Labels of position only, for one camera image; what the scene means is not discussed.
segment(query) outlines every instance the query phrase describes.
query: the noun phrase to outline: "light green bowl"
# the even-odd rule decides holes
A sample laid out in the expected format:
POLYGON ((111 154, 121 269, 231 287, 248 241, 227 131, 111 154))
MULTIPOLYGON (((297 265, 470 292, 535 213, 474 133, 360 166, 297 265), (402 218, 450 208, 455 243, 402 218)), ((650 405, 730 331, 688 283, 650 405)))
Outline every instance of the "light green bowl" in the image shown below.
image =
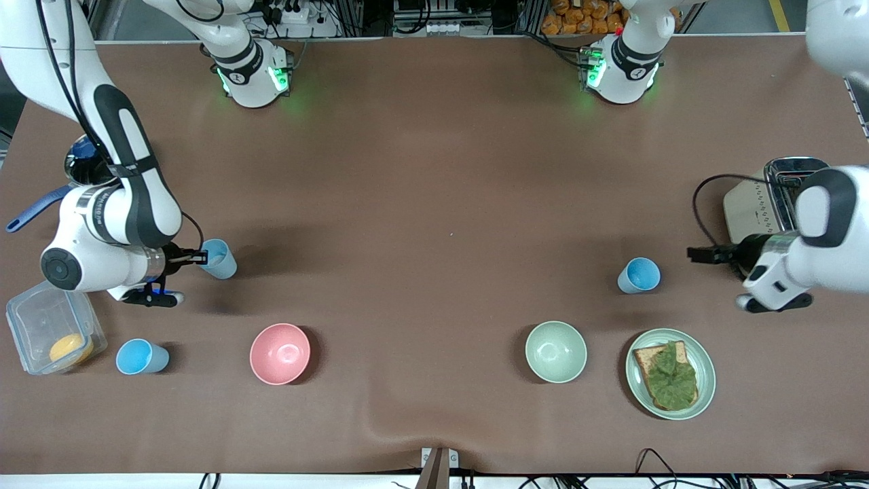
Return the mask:
POLYGON ((625 375, 627 376, 627 385, 631 388, 631 392, 640 401, 649 412, 660 416, 664 419, 672 419, 681 421, 691 419, 701 412, 704 412, 712 403, 712 398, 715 396, 715 367, 712 365, 712 359, 709 358, 709 353, 703 348, 700 343, 685 334, 684 332, 672 330, 669 328, 659 328, 641 334, 631 345, 627 351, 627 360, 625 362, 625 375), (660 409, 654 404, 652 395, 649 394, 646 388, 646 383, 643 382, 643 374, 640 371, 640 365, 637 364, 637 359, 634 356, 634 350, 640 348, 648 348, 649 346, 664 345, 667 341, 684 341, 685 351, 688 354, 688 362, 694 367, 697 372, 697 402, 687 409, 680 411, 667 411, 660 409))
POLYGON ((586 340, 567 323, 547 321, 528 335, 525 359, 537 377, 553 384, 570 382, 586 367, 586 340))

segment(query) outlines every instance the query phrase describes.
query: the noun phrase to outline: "cup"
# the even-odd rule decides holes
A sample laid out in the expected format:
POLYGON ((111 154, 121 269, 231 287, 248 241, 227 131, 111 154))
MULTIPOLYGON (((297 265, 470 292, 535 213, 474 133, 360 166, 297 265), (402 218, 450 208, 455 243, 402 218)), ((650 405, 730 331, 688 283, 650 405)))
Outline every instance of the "cup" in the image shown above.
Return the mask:
POLYGON ((202 243, 202 249, 209 253, 209 262, 205 265, 199 265, 200 268, 221 280, 235 275, 238 264, 235 262, 235 257, 232 256, 232 251, 226 241, 209 239, 202 243))
POLYGON ((168 363, 169 352, 165 348, 141 338, 124 343, 115 357, 117 370, 126 375, 159 372, 168 363))
POLYGON ((619 288, 626 294, 651 291, 660 282, 660 270, 648 258, 634 258, 619 274, 619 288))

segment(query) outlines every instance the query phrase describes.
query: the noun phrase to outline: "green plate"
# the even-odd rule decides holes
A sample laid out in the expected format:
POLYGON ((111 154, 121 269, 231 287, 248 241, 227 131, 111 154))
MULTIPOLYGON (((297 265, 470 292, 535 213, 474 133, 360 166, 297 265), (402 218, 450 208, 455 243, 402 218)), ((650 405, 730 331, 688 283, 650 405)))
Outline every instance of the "green plate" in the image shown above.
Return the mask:
POLYGON ((675 419, 681 421, 683 419, 691 419, 701 412, 704 412, 712 402, 712 397, 715 395, 715 367, 712 365, 712 359, 709 358, 709 353, 703 349, 703 346, 696 339, 691 338, 684 332, 671 330, 668 328, 660 328, 651 330, 641 334, 631 345, 627 352, 627 360, 625 361, 625 375, 627 376, 627 384, 631 388, 631 392, 640 401, 649 412, 664 419, 675 419), (649 346, 664 345, 668 341, 684 341, 685 351, 688 354, 688 363, 697 371, 697 391, 699 396, 697 402, 687 409, 679 411, 665 411, 656 407, 652 401, 652 396, 649 394, 646 384, 643 382, 643 374, 640 371, 640 365, 637 364, 637 359, 634 357, 634 350, 640 348, 648 348, 649 346))

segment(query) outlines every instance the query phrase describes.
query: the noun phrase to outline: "orange food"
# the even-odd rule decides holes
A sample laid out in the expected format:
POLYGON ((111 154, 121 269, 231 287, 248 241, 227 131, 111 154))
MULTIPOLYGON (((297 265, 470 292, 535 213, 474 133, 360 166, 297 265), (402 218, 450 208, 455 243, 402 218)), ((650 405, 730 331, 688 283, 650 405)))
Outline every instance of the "orange food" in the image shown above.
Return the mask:
POLYGON ((585 18, 582 15, 582 10, 580 9, 570 9, 564 14, 564 22, 566 23, 580 23, 580 21, 585 18))
POLYGON ((547 36, 554 36, 555 34, 558 34, 559 30, 561 30, 561 17, 557 17, 551 14, 543 17, 541 32, 543 32, 547 36))
POLYGON ((598 20, 607 18, 609 13, 609 3, 606 0, 600 0, 592 9, 592 17, 598 20))
POLYGON ((621 16, 619 14, 609 14, 607 16, 607 30, 609 32, 615 32, 624 26, 625 24, 621 23, 621 16))
POLYGON ((673 14, 673 18, 676 19, 676 31, 678 32, 679 29, 682 28, 682 12, 676 7, 673 7, 670 9, 670 13, 673 14))
POLYGON ((570 9, 570 0, 553 0, 552 10, 556 14, 563 16, 570 9))
POLYGON ((607 21, 594 19, 592 21, 592 34, 606 34, 607 33, 607 21))
POLYGON ((592 16, 592 12, 597 8, 598 0, 582 0, 582 15, 585 17, 592 16))
POLYGON ((585 17, 580 20, 580 23, 576 26, 577 34, 591 34, 592 33, 592 18, 585 17))

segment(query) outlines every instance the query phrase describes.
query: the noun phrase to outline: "toast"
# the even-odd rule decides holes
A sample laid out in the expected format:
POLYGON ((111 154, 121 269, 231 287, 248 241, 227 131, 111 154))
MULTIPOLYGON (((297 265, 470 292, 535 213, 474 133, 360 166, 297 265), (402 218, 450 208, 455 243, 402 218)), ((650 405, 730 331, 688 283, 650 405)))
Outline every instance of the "toast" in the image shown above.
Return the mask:
MULTIPOLYGON (((676 343, 676 361, 681 364, 688 363, 688 352, 685 350, 685 342, 677 341, 676 343)), ((637 360, 637 364, 640 366, 640 372, 643 374, 643 383, 646 384, 646 388, 648 388, 649 381, 649 371, 652 370, 652 367, 655 363, 655 356, 658 353, 664 351, 667 348, 667 345, 657 345, 657 346, 649 346, 648 348, 640 348, 638 350, 634 350, 634 358, 637 360)), ((697 402, 697 398, 700 396, 700 392, 697 389, 694 389, 694 398, 691 399, 691 405, 694 405, 697 402)), ((670 411, 666 407, 658 404, 657 401, 652 398, 655 407, 658 409, 663 409, 664 411, 670 411)))

